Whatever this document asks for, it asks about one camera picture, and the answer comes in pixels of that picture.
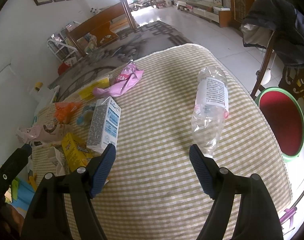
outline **green sticky note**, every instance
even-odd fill
[[[11,184],[11,193],[12,193],[12,198],[14,200],[18,200],[18,190],[19,190],[19,182],[14,179]]]

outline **purple plastic object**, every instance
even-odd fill
[[[297,211],[297,207],[292,207],[290,209],[286,208],[284,210],[285,214],[279,219],[281,225],[283,225],[287,220],[290,220],[290,228],[293,226],[293,216]]]
[[[114,85],[108,88],[94,88],[93,95],[97,98],[118,97],[132,88],[143,75],[143,70],[138,70],[136,65],[131,62],[127,64],[116,78]]]

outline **bottle label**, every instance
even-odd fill
[[[199,83],[197,98],[204,105],[221,106],[225,109],[224,118],[229,116],[229,99],[227,88],[224,83],[216,78],[207,77]]]

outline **white carton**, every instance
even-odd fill
[[[102,153],[109,143],[116,147],[121,108],[112,97],[96,102],[86,147]]]

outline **yellow package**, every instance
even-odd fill
[[[71,171],[88,165],[93,155],[86,148],[86,143],[72,133],[67,133],[62,140],[62,148]]]
[[[95,98],[93,95],[94,88],[108,88],[110,86],[109,76],[100,78],[89,83],[85,88],[78,92],[81,99],[89,101]]]

